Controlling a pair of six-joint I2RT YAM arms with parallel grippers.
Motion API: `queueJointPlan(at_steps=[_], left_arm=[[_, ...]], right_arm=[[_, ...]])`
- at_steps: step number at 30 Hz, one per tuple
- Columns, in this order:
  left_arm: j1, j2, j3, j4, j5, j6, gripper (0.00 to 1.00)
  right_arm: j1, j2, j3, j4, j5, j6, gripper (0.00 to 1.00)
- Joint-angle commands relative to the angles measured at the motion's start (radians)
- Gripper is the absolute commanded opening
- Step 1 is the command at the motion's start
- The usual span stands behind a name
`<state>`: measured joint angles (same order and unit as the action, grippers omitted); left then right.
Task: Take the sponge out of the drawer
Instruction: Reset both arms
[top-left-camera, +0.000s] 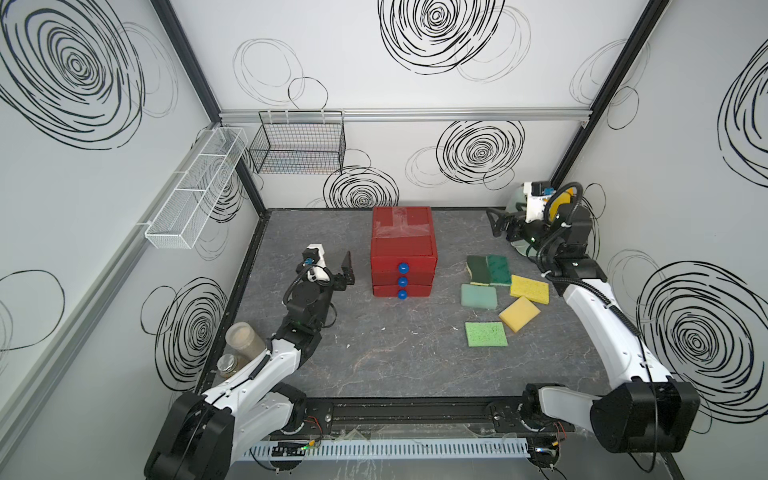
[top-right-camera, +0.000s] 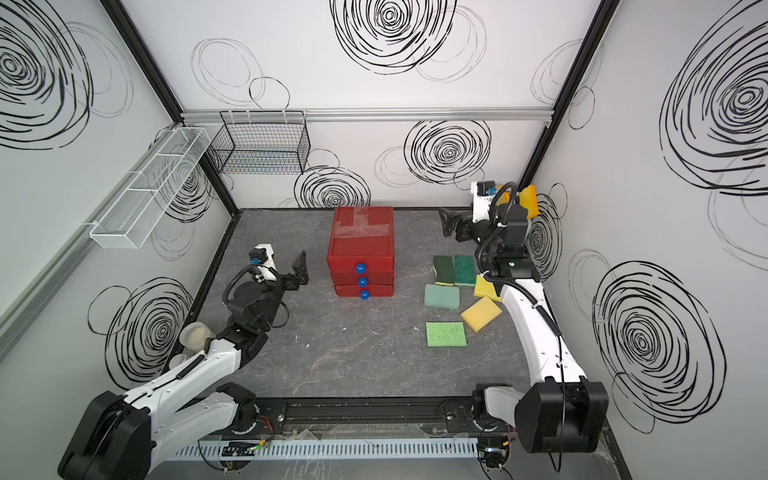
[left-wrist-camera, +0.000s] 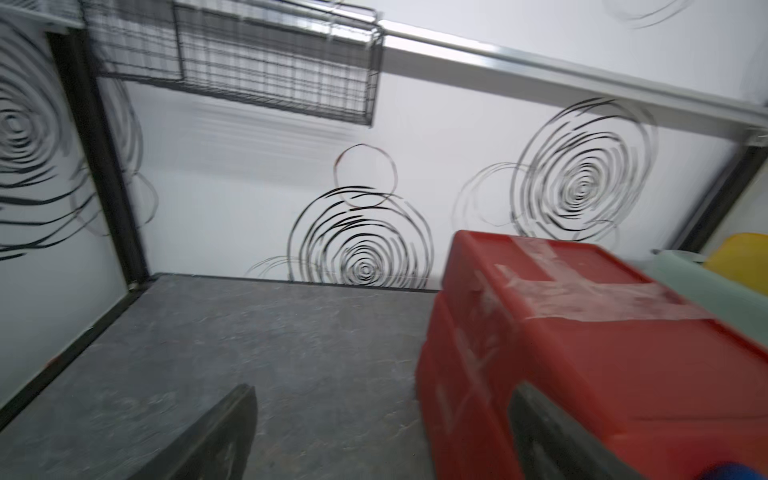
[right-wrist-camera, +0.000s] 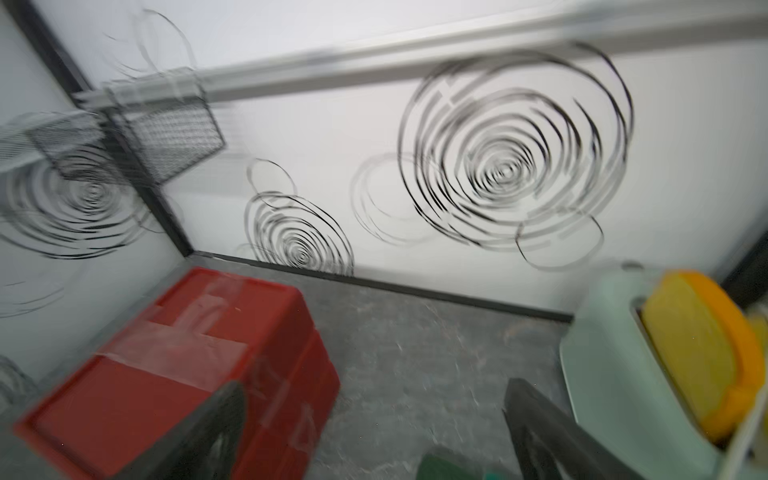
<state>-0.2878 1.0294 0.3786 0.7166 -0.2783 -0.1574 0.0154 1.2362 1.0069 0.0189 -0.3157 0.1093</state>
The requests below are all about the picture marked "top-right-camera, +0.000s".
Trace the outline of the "green scouring sponge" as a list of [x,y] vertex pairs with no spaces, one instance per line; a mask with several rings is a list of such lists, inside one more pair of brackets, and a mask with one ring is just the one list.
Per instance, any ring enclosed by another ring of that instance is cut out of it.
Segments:
[[473,287],[476,284],[476,265],[472,256],[454,255],[453,266],[455,285],[460,287]]

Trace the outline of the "dark green scouring pad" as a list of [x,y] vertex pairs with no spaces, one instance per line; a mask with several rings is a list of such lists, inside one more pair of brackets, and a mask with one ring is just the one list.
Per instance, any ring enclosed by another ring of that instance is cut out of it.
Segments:
[[442,286],[454,286],[456,282],[456,270],[454,257],[448,255],[436,255],[433,257],[433,271],[435,284]]

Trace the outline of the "red drawer cabinet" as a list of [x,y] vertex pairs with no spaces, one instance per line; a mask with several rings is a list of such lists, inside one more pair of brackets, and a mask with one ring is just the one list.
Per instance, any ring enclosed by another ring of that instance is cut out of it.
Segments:
[[[391,207],[339,207],[334,212],[327,256],[393,255],[395,257],[394,209]],[[395,286],[393,274],[330,275],[333,285]]]

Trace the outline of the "mint green foam sponge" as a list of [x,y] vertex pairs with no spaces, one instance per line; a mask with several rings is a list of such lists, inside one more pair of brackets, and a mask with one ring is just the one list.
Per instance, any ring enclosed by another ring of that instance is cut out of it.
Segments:
[[424,289],[424,306],[457,310],[460,307],[461,293],[455,286],[427,284]]

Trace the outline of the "pale yellow orange-backed sponge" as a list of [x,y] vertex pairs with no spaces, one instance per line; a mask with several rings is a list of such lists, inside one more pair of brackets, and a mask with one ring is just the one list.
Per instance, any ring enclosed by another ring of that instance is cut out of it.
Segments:
[[482,297],[460,316],[474,333],[478,333],[502,313],[502,309],[494,300]]

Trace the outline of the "light green sponge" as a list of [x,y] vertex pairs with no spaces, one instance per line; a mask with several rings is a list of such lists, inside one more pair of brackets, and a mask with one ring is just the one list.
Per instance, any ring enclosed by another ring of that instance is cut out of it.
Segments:
[[465,347],[467,345],[464,325],[461,322],[427,322],[426,343],[428,347]]

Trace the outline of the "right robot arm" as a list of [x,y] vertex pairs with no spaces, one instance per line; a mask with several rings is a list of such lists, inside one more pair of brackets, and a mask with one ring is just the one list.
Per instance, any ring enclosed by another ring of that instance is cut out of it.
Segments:
[[550,311],[543,277],[529,247],[539,215],[534,186],[472,183],[472,211],[440,212],[443,234],[477,244],[474,258],[510,313],[530,377],[520,392],[508,385],[478,385],[476,420],[502,422],[528,453],[592,453],[609,406],[600,382],[592,382],[571,355]]

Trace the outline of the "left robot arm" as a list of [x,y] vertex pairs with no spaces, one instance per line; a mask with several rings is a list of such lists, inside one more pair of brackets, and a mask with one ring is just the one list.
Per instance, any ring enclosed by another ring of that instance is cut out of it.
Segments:
[[197,394],[250,363],[268,340],[287,291],[309,281],[306,255],[281,274],[269,244],[249,253],[249,264],[227,284],[226,327],[165,374],[123,394],[104,392],[83,414],[58,465],[62,479],[144,479],[158,465],[206,435],[229,427],[251,430],[255,396],[229,382]]

